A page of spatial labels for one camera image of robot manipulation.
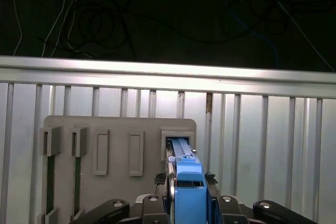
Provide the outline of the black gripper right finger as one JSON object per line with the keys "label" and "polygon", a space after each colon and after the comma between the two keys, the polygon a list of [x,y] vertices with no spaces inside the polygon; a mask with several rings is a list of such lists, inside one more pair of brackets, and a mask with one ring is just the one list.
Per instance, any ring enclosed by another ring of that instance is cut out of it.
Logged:
{"label": "black gripper right finger", "polygon": [[274,201],[260,200],[250,208],[239,203],[233,195],[220,195],[215,175],[207,172],[208,223],[264,223],[264,224],[315,224],[312,221]]}

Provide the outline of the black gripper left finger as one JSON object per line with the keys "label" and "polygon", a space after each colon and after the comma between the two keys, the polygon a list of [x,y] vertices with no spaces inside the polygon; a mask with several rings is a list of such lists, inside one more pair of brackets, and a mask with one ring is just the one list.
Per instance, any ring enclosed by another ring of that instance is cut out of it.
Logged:
{"label": "black gripper left finger", "polygon": [[155,194],[141,195],[131,205],[122,199],[111,199],[70,223],[168,223],[166,209],[166,173],[156,174]]}

